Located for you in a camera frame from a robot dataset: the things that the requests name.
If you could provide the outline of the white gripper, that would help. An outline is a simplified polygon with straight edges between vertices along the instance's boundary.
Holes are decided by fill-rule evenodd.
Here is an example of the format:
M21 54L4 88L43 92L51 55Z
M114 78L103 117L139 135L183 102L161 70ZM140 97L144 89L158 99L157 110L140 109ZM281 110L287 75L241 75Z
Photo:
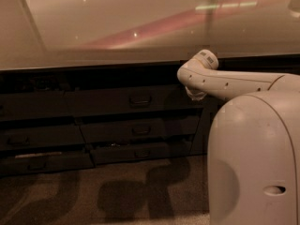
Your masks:
M189 89L188 87L185 87L187 95L193 100L193 101L201 101L206 97L206 93L204 93L201 90L197 89Z

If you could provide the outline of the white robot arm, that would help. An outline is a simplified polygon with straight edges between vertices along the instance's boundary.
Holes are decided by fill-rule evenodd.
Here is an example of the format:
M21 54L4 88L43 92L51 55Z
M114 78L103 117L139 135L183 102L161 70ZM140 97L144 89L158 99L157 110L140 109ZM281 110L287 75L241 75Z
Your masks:
M300 76L221 71L202 50L177 78L225 102L208 139L210 225L300 225Z

